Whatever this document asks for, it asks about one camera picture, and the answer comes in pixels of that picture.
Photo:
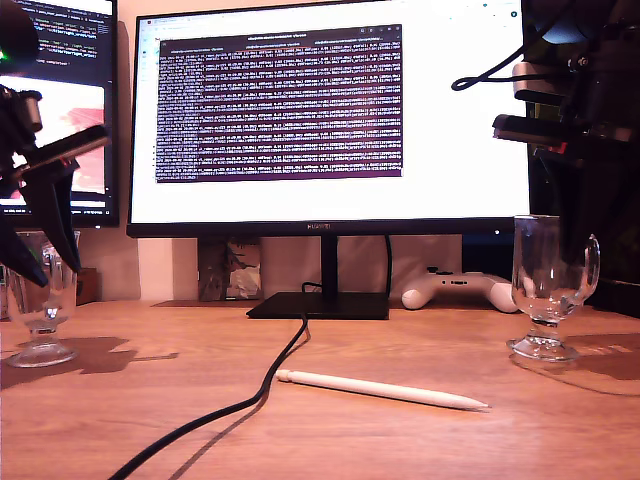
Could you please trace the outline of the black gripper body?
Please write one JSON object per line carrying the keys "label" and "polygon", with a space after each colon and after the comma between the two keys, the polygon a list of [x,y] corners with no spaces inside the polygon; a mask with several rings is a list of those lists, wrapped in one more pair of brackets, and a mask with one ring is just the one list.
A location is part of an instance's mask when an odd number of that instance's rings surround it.
{"label": "black gripper body", "polygon": [[104,146],[108,133],[95,125],[52,143],[38,147],[35,133],[42,128],[38,102],[42,95],[33,90],[1,89],[1,195],[19,190],[28,199],[28,176],[36,168],[51,163],[77,163],[76,158]]}
{"label": "black gripper body", "polygon": [[639,159],[639,144],[633,137],[592,133],[585,126],[513,115],[498,115],[493,122],[498,139],[527,143],[544,152],[572,157],[578,164],[593,161],[629,162]]}

